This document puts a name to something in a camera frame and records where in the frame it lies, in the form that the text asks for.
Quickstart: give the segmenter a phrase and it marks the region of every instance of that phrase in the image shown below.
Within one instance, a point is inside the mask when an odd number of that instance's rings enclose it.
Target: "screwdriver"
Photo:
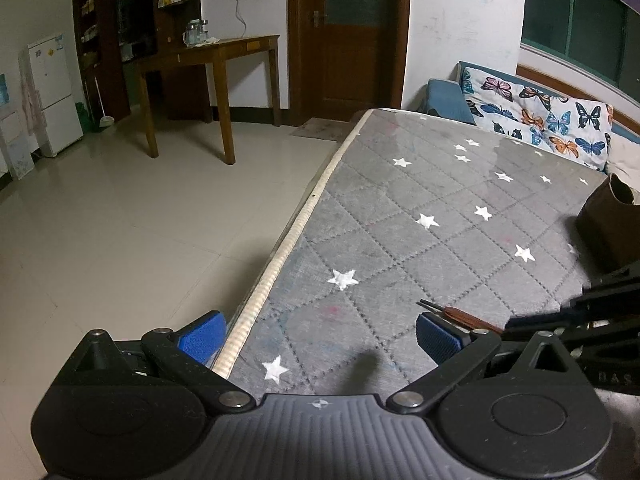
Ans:
[[[443,313],[450,320],[455,321],[460,326],[463,326],[464,328],[467,328],[469,330],[473,330],[475,328],[485,328],[499,335],[502,334],[501,328],[498,328],[497,326],[492,325],[491,323],[488,323],[480,319],[479,317],[472,316],[471,314],[468,314],[463,310],[460,310],[459,308],[455,308],[453,306],[440,306],[439,304],[433,303],[428,300],[417,301],[417,304],[420,306],[428,306],[434,308],[435,310]]]

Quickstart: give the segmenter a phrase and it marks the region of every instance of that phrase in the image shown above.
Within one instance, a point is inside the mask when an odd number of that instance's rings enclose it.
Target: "door mat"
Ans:
[[[312,117],[302,126],[296,128],[291,135],[296,137],[311,137],[313,139],[335,140],[344,142],[353,124],[342,121],[331,121],[329,119],[317,119]]]

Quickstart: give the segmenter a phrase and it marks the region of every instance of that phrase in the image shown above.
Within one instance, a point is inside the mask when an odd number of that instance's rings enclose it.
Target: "blue sofa armrest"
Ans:
[[[429,79],[426,95],[420,103],[418,111],[460,123],[476,125],[460,85],[455,81]]]

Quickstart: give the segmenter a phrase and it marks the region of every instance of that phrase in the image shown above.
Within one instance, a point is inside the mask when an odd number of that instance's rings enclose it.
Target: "metal screw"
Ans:
[[[405,390],[393,396],[393,402],[405,408],[417,408],[424,402],[424,397],[418,392]]]
[[[225,392],[218,398],[220,404],[228,408],[242,408],[251,402],[251,397],[244,392]]]

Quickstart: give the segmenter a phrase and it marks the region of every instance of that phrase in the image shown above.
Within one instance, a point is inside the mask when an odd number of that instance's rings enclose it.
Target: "table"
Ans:
[[[273,124],[282,124],[280,111],[280,83],[278,81],[278,38],[273,36],[254,36],[252,38],[233,38],[220,40],[205,46],[180,47],[170,52],[143,57],[136,62],[138,81],[140,85],[140,107],[145,121],[146,142],[149,145],[149,155],[156,158],[158,143],[154,130],[149,94],[146,88],[146,74],[155,70],[178,68],[211,63],[213,66],[213,80],[218,99],[218,113],[220,115],[220,130],[222,144],[225,149],[225,162],[236,163],[234,140],[231,131],[231,114],[229,110],[229,93],[226,81],[226,60],[235,57],[250,56],[257,52],[269,53],[269,74],[271,79],[271,102],[273,103]]]

